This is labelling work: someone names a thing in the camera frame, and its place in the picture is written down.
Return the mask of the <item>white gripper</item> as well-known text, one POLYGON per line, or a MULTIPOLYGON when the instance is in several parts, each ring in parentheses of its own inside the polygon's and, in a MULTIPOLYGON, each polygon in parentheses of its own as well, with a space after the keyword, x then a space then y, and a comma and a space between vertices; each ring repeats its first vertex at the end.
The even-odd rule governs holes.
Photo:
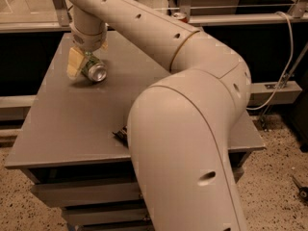
POLYGON ((69 49, 66 74, 69 79, 75 80, 81 73, 86 58, 84 52, 94 52, 99 48, 108 49, 107 27, 103 20, 78 7, 73 8, 73 18, 69 26, 73 41, 78 47, 69 49))

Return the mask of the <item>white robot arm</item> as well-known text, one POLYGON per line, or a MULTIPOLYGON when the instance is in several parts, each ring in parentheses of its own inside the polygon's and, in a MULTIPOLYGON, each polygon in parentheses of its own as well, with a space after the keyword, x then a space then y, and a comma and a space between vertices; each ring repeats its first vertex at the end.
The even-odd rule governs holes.
POLYGON ((155 231, 247 231, 231 169, 230 130, 251 77, 242 57, 197 28, 134 0, 69 0, 78 46, 108 23, 168 77, 146 88, 127 122, 131 160, 155 231))

